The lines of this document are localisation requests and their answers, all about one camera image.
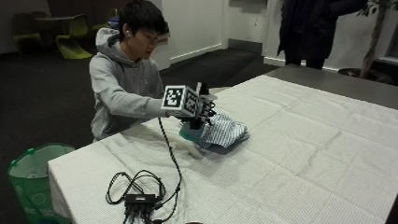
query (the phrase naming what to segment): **electrical cord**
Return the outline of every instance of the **electrical cord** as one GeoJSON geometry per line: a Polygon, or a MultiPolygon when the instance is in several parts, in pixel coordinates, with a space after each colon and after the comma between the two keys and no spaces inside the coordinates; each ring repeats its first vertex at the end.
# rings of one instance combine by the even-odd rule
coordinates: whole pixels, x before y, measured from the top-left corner
{"type": "Polygon", "coordinates": [[[182,181],[182,174],[181,174],[181,171],[179,171],[179,166],[178,166],[178,163],[177,163],[177,160],[175,160],[175,157],[174,157],[174,153],[173,153],[173,148],[170,147],[170,143],[169,143],[169,139],[166,137],[166,134],[165,134],[165,130],[162,128],[162,123],[161,123],[161,119],[158,119],[159,121],[159,126],[161,126],[161,133],[162,133],[162,136],[163,136],[163,140],[165,140],[165,143],[167,145],[167,149],[169,149],[169,153],[170,153],[170,158],[171,158],[171,161],[175,165],[175,168],[177,168],[177,171],[178,171],[178,176],[179,176],[179,181],[178,181],[178,184],[175,186],[175,190],[173,192],[173,194],[170,195],[170,197],[162,202],[161,200],[163,199],[163,196],[166,194],[166,190],[165,190],[165,186],[161,182],[161,179],[153,174],[150,173],[149,171],[146,170],[141,170],[136,173],[134,177],[132,178],[125,172],[118,172],[113,175],[112,179],[110,179],[110,182],[109,182],[109,186],[108,186],[108,191],[106,191],[106,194],[105,194],[105,200],[109,204],[118,204],[124,201],[125,199],[125,196],[128,194],[128,192],[134,189],[140,192],[140,194],[143,194],[143,190],[142,190],[142,187],[136,183],[136,181],[140,179],[140,178],[143,178],[143,177],[150,177],[153,178],[158,185],[159,185],[159,196],[157,197],[157,201],[158,203],[154,205],[153,209],[150,211],[141,211],[138,214],[132,211],[132,207],[128,206],[125,207],[125,219],[124,219],[124,224],[128,220],[129,217],[132,217],[132,222],[134,222],[134,219],[136,217],[140,217],[145,223],[147,224],[158,224],[158,223],[162,223],[165,221],[167,221],[170,219],[170,217],[174,215],[174,212],[175,212],[175,209],[177,209],[177,203],[178,203],[178,193],[179,193],[179,186],[181,186],[181,181],[182,181]],[[120,177],[125,177],[126,180],[129,181],[129,184],[126,186],[126,189],[124,191],[124,194],[122,196],[117,199],[117,200],[112,200],[110,198],[110,189],[113,187],[113,184],[116,182],[116,180],[120,178],[120,177]],[[174,198],[174,206],[173,206],[173,210],[169,214],[169,216],[165,218],[165,219],[155,219],[155,220],[150,220],[150,214],[154,210],[159,209],[171,199],[174,198]]]}

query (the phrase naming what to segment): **green bag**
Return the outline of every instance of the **green bag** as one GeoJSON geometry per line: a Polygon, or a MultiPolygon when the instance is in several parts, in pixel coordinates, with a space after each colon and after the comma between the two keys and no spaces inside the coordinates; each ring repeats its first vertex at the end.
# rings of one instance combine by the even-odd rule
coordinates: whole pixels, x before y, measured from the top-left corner
{"type": "Polygon", "coordinates": [[[9,180],[30,224],[69,224],[70,221],[54,214],[48,179],[48,161],[65,155],[74,148],[61,144],[46,144],[28,149],[10,162],[9,180]]]}

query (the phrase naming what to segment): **person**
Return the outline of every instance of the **person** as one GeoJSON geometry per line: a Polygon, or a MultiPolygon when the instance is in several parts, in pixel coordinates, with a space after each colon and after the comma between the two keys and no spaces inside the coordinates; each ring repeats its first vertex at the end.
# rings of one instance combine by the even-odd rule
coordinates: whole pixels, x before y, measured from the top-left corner
{"type": "Polygon", "coordinates": [[[339,16],[358,11],[367,0],[285,0],[279,27],[279,46],[285,64],[322,69],[331,54],[335,22],[339,16]]]}
{"type": "Polygon", "coordinates": [[[167,117],[161,110],[159,70],[149,58],[165,31],[159,9],[146,0],[130,1],[120,13],[118,27],[98,31],[98,53],[89,62],[94,141],[151,118],[167,117]]]}

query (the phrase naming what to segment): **small table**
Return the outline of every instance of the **small table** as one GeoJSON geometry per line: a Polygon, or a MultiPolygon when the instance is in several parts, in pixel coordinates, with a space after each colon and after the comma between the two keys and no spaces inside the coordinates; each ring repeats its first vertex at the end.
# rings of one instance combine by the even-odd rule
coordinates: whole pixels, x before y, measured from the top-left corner
{"type": "Polygon", "coordinates": [[[65,25],[65,21],[70,21],[74,18],[74,16],[60,16],[60,17],[41,17],[34,18],[37,21],[57,21],[60,22],[60,27],[62,29],[62,35],[68,33],[68,27],[65,25]]]}

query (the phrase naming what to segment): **power adapter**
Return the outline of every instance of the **power adapter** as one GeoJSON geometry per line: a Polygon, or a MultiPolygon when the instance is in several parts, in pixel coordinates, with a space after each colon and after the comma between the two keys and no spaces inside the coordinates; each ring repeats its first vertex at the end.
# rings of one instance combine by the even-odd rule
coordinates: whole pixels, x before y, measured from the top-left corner
{"type": "Polygon", "coordinates": [[[157,196],[154,194],[126,194],[124,198],[125,209],[134,213],[150,213],[155,202],[157,196]]]}

